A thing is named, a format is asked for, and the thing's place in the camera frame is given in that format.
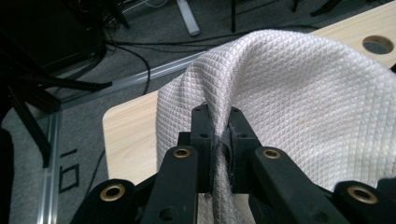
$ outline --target cloth fold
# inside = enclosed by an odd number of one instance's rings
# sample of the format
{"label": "cloth fold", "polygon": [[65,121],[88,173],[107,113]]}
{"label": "cloth fold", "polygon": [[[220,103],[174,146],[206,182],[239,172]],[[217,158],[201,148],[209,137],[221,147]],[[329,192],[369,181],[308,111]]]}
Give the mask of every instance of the cloth fold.
{"label": "cloth fold", "polygon": [[[203,54],[160,89],[158,165],[178,133],[190,130],[191,110],[206,102],[217,137],[235,106],[263,146],[286,151],[315,184],[329,190],[343,180],[375,186],[381,177],[396,176],[395,94],[388,68],[340,43],[294,32],[251,33]],[[219,169],[225,162],[218,155]],[[252,220],[247,212],[227,218],[246,208],[236,203],[225,176],[215,181],[215,211],[201,209],[200,222]]]}

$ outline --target round hole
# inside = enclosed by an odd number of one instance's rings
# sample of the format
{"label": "round hole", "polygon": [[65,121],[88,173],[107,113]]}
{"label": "round hole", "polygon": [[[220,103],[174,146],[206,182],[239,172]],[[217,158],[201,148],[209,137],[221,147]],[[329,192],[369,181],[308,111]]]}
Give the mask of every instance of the round hole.
{"label": "round hole", "polygon": [[387,54],[393,51],[393,43],[384,36],[370,35],[363,39],[365,49],[374,54]]}
{"label": "round hole", "polygon": [[186,158],[190,156],[190,154],[191,154],[190,150],[186,148],[180,148],[174,151],[174,156],[177,158]]}
{"label": "round hole", "polygon": [[360,186],[351,186],[347,188],[347,192],[354,199],[362,202],[362,203],[377,203],[378,198],[368,189],[365,189]]}
{"label": "round hole", "polygon": [[329,221],[329,216],[325,212],[320,210],[316,210],[312,215],[312,218],[318,223],[326,223]]}
{"label": "round hole", "polygon": [[164,208],[160,212],[160,219],[163,221],[173,221],[175,218],[175,209],[174,208]]}
{"label": "round hole", "polygon": [[100,198],[105,202],[114,202],[125,193],[125,187],[122,184],[113,184],[107,186],[100,193]]}
{"label": "round hole", "polygon": [[265,157],[267,157],[269,159],[278,159],[280,157],[280,153],[273,149],[265,149],[262,152],[262,155],[264,155]]}

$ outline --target white towel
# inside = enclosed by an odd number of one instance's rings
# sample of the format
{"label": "white towel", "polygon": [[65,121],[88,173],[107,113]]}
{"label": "white towel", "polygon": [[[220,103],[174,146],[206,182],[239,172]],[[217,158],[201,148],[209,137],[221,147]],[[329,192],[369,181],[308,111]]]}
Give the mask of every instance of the white towel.
{"label": "white towel", "polygon": [[[376,186],[396,176],[395,96],[395,75],[354,49],[313,35],[251,33],[205,53],[160,89],[158,162],[206,102],[217,136],[235,106],[263,146],[286,151],[314,183]],[[225,162],[219,155],[212,199],[199,198],[199,222],[252,222],[246,201],[231,194]]]}

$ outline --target light wood surface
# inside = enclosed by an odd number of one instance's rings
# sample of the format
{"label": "light wood surface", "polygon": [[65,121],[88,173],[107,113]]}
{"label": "light wood surface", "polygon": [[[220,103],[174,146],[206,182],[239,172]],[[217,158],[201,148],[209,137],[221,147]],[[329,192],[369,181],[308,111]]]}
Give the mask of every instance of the light wood surface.
{"label": "light wood surface", "polygon": [[[342,42],[387,67],[396,64],[396,49],[378,55],[367,51],[362,40],[381,35],[396,44],[396,2],[312,33]],[[156,173],[155,115],[157,92],[110,108],[103,118],[109,178],[127,179],[135,184]]]}

